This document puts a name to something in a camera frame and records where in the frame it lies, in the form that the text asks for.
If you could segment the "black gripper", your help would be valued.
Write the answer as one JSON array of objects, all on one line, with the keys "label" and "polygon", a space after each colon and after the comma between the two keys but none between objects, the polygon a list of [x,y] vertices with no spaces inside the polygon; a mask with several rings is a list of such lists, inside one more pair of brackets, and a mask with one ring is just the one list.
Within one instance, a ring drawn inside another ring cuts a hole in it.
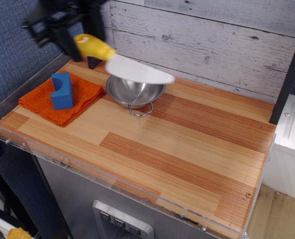
[{"label": "black gripper", "polygon": [[21,26],[39,47],[53,42],[75,62],[81,62],[82,56],[70,34],[71,27],[82,24],[80,3],[81,0],[39,0]]}]

